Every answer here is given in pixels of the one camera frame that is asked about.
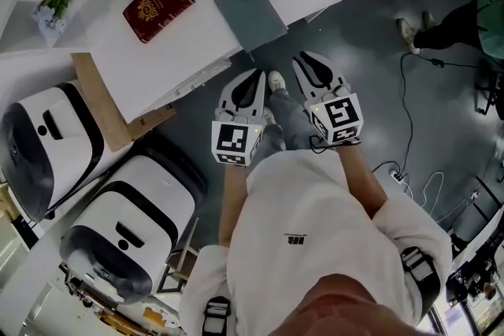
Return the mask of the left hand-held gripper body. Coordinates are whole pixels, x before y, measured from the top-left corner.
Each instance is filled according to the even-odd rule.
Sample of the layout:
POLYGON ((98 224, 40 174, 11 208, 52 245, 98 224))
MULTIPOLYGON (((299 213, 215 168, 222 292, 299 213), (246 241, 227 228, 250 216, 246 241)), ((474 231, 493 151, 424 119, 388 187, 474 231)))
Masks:
POLYGON ((264 132, 264 118, 218 108, 212 122, 211 151, 217 163, 248 167, 264 132))

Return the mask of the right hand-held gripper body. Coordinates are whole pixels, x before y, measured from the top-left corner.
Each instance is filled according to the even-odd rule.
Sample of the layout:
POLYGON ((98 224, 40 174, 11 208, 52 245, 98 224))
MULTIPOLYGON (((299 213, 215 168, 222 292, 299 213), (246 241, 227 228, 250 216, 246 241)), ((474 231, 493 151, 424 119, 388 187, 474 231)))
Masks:
POLYGON ((363 116, 358 96, 348 86, 305 102, 310 123, 328 146, 359 143, 363 116))

